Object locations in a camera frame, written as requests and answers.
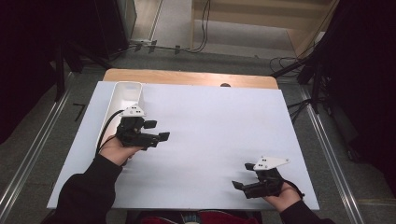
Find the white tag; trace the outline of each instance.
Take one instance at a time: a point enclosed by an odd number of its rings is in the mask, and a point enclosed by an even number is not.
[[[144,117],[145,111],[139,105],[132,105],[120,113],[121,117]]]
[[[262,157],[253,167],[253,170],[271,170],[277,166],[289,163],[289,159],[280,159],[273,157]]]

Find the wire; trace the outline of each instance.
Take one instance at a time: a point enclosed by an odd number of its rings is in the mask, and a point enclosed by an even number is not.
[[[327,97],[320,97],[320,98],[317,99],[317,104],[325,103],[326,101],[327,101]],[[291,118],[291,123],[292,124],[294,124],[294,122],[297,120],[297,118],[300,115],[300,113],[309,104],[312,104],[312,99],[307,99],[307,100],[303,100],[303,101],[301,101],[300,103],[297,103],[297,104],[288,105],[288,109],[291,109],[291,108],[293,108],[295,106],[299,106],[297,108],[297,110],[295,110],[294,112],[292,112],[290,114],[290,118]]]
[[[100,149],[103,147],[104,144],[106,144],[108,141],[110,141],[111,139],[115,138],[116,135],[112,136],[111,138],[108,138],[102,145],[100,145],[102,143],[103,140],[103,136],[105,135],[105,132],[107,130],[108,125],[110,124],[111,120],[114,119],[114,117],[116,117],[119,113],[121,113],[123,110],[119,110],[116,113],[114,113],[113,115],[110,116],[110,118],[107,120],[105,127],[103,128],[100,137],[99,137],[99,141],[96,145],[96,154],[99,153]]]
[[[326,17],[324,18],[324,20],[323,20],[322,23],[320,24],[318,30],[316,31],[316,34],[319,33],[321,27],[323,26],[323,24],[324,24],[324,22],[326,21],[326,19],[329,17],[330,12],[332,11],[333,8],[334,8],[334,4],[332,5],[332,8],[329,10],[329,12],[327,13]],[[315,40],[314,40],[314,44],[313,44],[311,47],[309,47],[308,49],[304,50],[302,53],[300,53],[300,54],[299,54],[297,57],[295,57],[295,58],[292,58],[292,57],[285,57],[285,58],[276,57],[276,58],[271,59],[271,61],[270,61],[270,68],[271,68],[271,70],[272,70],[273,72],[276,72],[276,71],[274,70],[274,68],[272,67],[272,61],[273,61],[273,60],[279,59],[279,65],[280,65],[280,66],[282,67],[282,69],[283,69],[283,68],[285,68],[285,67],[281,64],[281,60],[283,60],[283,59],[294,59],[294,60],[296,60],[295,62],[299,62],[300,56],[304,55],[305,53],[307,53],[307,52],[308,52],[309,50],[311,50],[312,48],[315,49],[315,47],[318,45],[318,43],[316,43]],[[293,71],[291,71],[291,72],[296,73],[296,75],[293,75],[293,76],[285,76],[285,75],[283,75],[282,77],[297,77],[297,76],[300,74],[301,70],[297,70],[297,71],[296,71],[296,70],[293,70]]]
[[[204,7],[204,11],[202,14],[202,18],[201,18],[201,28],[203,31],[203,38],[201,41],[201,44],[198,48],[195,49],[177,49],[177,48],[170,48],[170,47],[163,47],[163,46],[153,46],[153,45],[143,45],[143,48],[152,48],[155,47],[156,49],[170,49],[170,50],[180,50],[180,51],[184,51],[184,52],[188,52],[188,53],[199,53],[201,52],[207,43],[207,37],[208,37],[208,22],[209,22],[209,15],[210,15],[210,0],[206,1],[205,7]]]
[[[296,62],[299,62],[299,59],[297,59],[297,58],[292,58],[292,57],[284,57],[284,58],[276,57],[276,58],[273,58],[273,59],[271,59],[271,61],[270,61],[270,68],[271,68],[271,70],[272,70],[273,72],[275,72],[275,69],[274,69],[274,67],[273,67],[273,60],[276,60],[276,59],[278,59],[279,66],[282,67],[282,69],[286,67],[285,65],[282,64],[282,60],[294,60],[295,63],[296,63]],[[294,70],[291,71],[291,72],[292,72],[292,73],[295,73],[295,75],[292,75],[292,76],[285,76],[285,75],[283,75],[283,77],[297,77],[298,74],[300,74],[301,70],[297,68],[297,69],[294,69]]]
[[[109,56],[114,56],[113,58],[108,59],[108,60],[104,59],[104,60],[106,60],[108,63],[111,63],[111,62],[117,60],[117,59],[121,56],[121,54],[122,54],[123,52],[126,52],[126,51],[129,51],[129,50],[131,50],[131,49],[134,49],[134,48],[136,48],[137,46],[138,46],[138,45],[130,45],[130,46],[128,47],[128,49],[121,50],[121,51],[118,51],[118,52],[116,52],[116,53],[113,53],[113,54],[109,55]],[[94,62],[94,61],[93,61],[92,59],[90,59],[90,58],[82,58],[82,59],[81,59],[81,62],[82,62],[83,64],[97,64],[96,62]]]

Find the black panel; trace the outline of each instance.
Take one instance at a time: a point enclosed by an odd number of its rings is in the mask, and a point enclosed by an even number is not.
[[[117,0],[44,0],[57,39],[73,41],[96,56],[108,56],[128,48]]]
[[[0,143],[55,83],[53,43],[38,5],[28,1],[0,6]]]
[[[321,55],[328,91],[346,115],[335,119],[352,150],[381,170],[396,194],[396,4],[355,0],[339,7],[350,10]]]

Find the metal rail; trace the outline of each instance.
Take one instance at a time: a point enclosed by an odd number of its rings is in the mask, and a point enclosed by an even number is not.
[[[304,100],[310,99],[311,96],[306,87],[301,87],[301,92]],[[364,220],[361,216],[361,211],[359,210],[358,204],[353,196],[352,190],[347,183],[347,179],[342,171],[340,164],[334,154],[332,149],[332,144],[324,130],[324,127],[320,120],[320,115],[316,114],[311,105],[307,107],[309,117],[311,118],[312,124],[314,125],[315,131],[318,135],[318,140],[323,149],[324,155],[326,157],[327,163],[329,164],[330,170],[332,172],[332,177],[334,178],[335,185],[340,192],[341,199],[346,208],[346,212],[349,216],[351,223],[363,224]]]
[[[6,218],[11,211],[14,203],[16,202],[29,174],[31,173],[35,163],[40,155],[40,152],[43,146],[46,144],[46,141],[52,131],[52,128],[59,118],[63,108],[64,103],[67,101],[67,98],[70,93],[71,85],[74,82],[74,75],[72,73],[69,74],[68,79],[66,80],[66,91],[61,99],[55,103],[49,114],[47,115],[46,120],[40,128],[37,136],[33,144],[30,146],[27,151],[17,173],[14,175],[12,180],[9,182],[8,186],[4,194],[1,196],[0,201],[0,223],[5,223]]]

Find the wooden table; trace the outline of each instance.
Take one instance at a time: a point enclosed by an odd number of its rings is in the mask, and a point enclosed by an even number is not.
[[[273,77],[231,74],[175,72],[162,70],[109,69],[103,81],[136,81],[142,83],[264,88],[277,90]]]

